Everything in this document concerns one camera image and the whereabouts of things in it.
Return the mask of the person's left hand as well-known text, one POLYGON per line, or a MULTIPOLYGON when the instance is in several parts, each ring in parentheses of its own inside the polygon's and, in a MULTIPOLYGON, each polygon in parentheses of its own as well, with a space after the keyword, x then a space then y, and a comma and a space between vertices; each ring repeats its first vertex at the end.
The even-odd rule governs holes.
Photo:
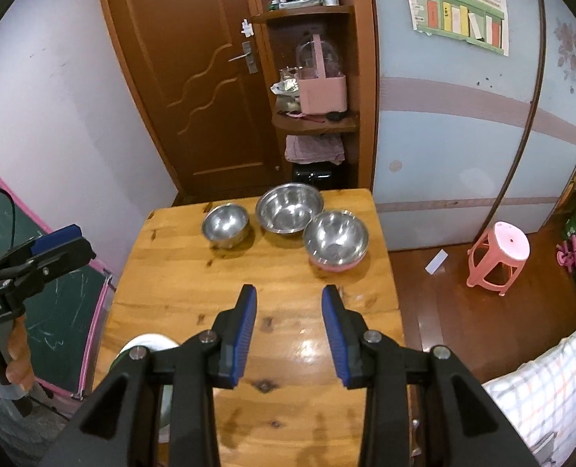
POLYGON ((8 338, 7 350, 11 357, 6 368, 8 381, 18 385, 23 391, 30 391, 35 382, 35 374, 30 361, 30 346, 28 346, 24 316, 15 319, 8 338))

